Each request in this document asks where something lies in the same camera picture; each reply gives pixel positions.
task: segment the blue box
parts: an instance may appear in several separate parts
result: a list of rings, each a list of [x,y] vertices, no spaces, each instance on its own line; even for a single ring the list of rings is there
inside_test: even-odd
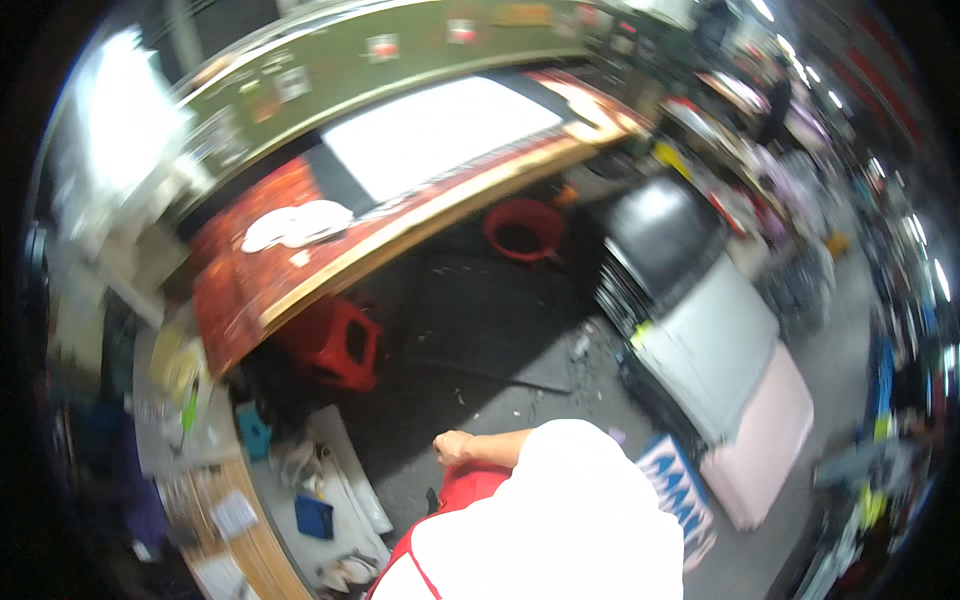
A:
[[[305,493],[298,493],[294,501],[297,529],[306,536],[333,540],[333,507]]]

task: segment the white shirt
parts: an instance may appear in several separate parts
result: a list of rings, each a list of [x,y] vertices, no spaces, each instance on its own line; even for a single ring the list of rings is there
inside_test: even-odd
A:
[[[620,446],[583,420],[527,438],[490,497],[416,527],[413,554],[444,600],[682,600],[684,532]],[[431,600],[409,556],[374,600]]]

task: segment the hand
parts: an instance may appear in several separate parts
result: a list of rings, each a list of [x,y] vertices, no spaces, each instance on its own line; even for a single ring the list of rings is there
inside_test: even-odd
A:
[[[444,467],[456,467],[470,460],[468,442],[473,439],[466,431],[450,430],[433,439],[437,462]]]

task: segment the red bucket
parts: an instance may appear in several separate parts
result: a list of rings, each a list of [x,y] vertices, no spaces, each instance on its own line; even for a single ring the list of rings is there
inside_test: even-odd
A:
[[[534,262],[557,251],[564,218],[546,204],[517,198],[494,206],[484,220],[483,232],[504,256]]]

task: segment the person's arm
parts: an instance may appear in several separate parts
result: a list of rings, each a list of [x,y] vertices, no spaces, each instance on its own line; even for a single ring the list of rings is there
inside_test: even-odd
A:
[[[501,467],[516,467],[520,449],[533,429],[492,436],[472,436],[465,431],[447,431],[433,441],[437,461],[453,467],[466,461],[484,461]]]

